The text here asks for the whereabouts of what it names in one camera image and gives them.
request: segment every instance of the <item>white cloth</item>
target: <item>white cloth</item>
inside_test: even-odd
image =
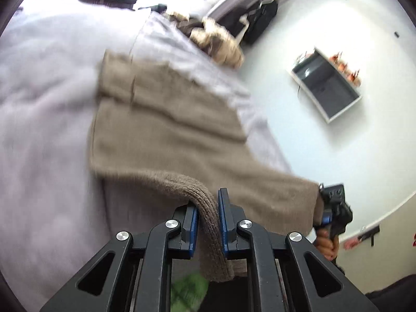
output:
[[[145,219],[128,217],[140,203],[118,196],[117,205],[111,197],[119,192],[105,203],[88,170],[105,49],[169,61],[221,95],[237,109],[254,156],[290,171],[236,74],[160,15],[77,0],[25,0],[22,7],[0,38],[0,270],[28,312],[39,311],[110,239],[116,230],[110,216],[127,219],[135,231],[150,230],[159,219],[158,213],[147,219],[144,209],[138,210]]]

